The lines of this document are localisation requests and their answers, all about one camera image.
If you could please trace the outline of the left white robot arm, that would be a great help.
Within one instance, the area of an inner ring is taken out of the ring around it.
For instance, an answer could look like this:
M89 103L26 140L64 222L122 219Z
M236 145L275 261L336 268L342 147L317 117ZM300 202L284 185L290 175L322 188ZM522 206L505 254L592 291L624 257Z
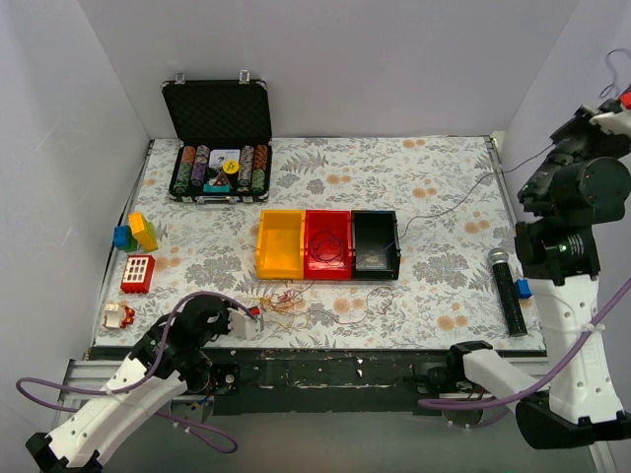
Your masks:
M206 390L211 361L203 347L230 333L230 315L241 307L215 293L185 297L161 316L132 347L98 390L21 378L25 383L85 394L89 400L60 427L35 433L26 442L41 472L100 472L111 455L150 417L175 397Z

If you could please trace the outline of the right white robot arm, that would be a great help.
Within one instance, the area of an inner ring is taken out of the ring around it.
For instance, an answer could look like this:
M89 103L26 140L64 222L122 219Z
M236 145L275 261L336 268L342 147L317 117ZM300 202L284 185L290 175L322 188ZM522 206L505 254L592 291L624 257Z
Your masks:
M573 448L628 439L630 416L607 366L596 303L600 270L595 225L624 216L630 173L625 99L580 107L551 137L545 161L519 191L530 223L516 226L516 253L539 311L552 370L534 381L487 343L451 347L448 384L478 384L492 406L508 406L533 448Z

